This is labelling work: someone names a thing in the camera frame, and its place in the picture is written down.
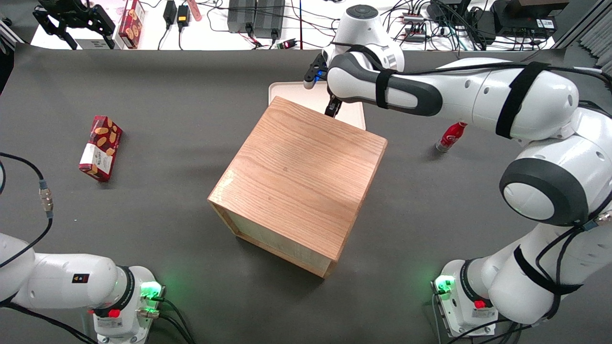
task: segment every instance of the green led light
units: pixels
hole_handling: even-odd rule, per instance
[[[141,297],[156,297],[160,296],[162,292],[162,285],[152,281],[152,282],[144,282],[140,285],[140,296]]]
[[[442,275],[434,283],[438,287],[438,294],[448,294],[455,284],[455,277]]]

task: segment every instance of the red soda bottle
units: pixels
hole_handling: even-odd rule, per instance
[[[444,135],[442,135],[440,141],[436,142],[436,148],[443,153],[448,152],[453,144],[463,135],[463,130],[467,125],[464,122],[457,122],[450,126]]]

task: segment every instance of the wooden box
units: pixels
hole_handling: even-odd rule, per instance
[[[386,146],[380,136],[276,97],[208,201],[236,236],[325,278]]]

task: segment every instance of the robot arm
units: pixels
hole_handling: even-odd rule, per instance
[[[531,141],[508,166],[499,189],[514,211],[540,224],[492,256],[444,267],[434,286],[449,334],[458,337],[472,328],[469,335],[491,335],[494,325],[487,323],[498,313],[521,324],[554,315],[556,299],[565,292],[559,290],[576,290],[612,262],[606,213],[612,207],[610,115],[578,107],[577,87],[542,66],[468,58],[441,72],[403,73],[396,46],[374,8],[352,7],[304,85],[327,81],[330,116],[342,102],[365,102]],[[589,230],[574,231],[569,245],[563,236],[572,231],[568,228]],[[545,248],[557,242],[540,261]],[[558,256],[565,256],[563,264]],[[526,274],[538,264],[541,279],[549,276],[545,283]],[[551,276],[557,273],[555,281]]]
[[[27,160],[20,161],[33,166]],[[51,193],[41,174],[39,177],[44,209],[52,216]],[[0,193],[5,180],[0,162]],[[156,311],[159,302],[152,298],[158,299],[163,294],[163,287],[151,271],[141,266],[118,266],[102,256],[34,253],[31,247],[41,238],[42,235],[27,244],[0,233],[0,307],[17,310],[14,305],[30,310],[84,307],[94,317],[98,341],[144,343],[151,318],[159,316]]]

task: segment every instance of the snack package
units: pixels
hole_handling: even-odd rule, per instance
[[[140,35],[143,32],[144,9],[140,1],[128,0],[125,4],[119,36],[125,42],[128,49],[138,48]]]
[[[123,130],[107,116],[96,116],[91,125],[78,169],[100,182],[110,179]]]

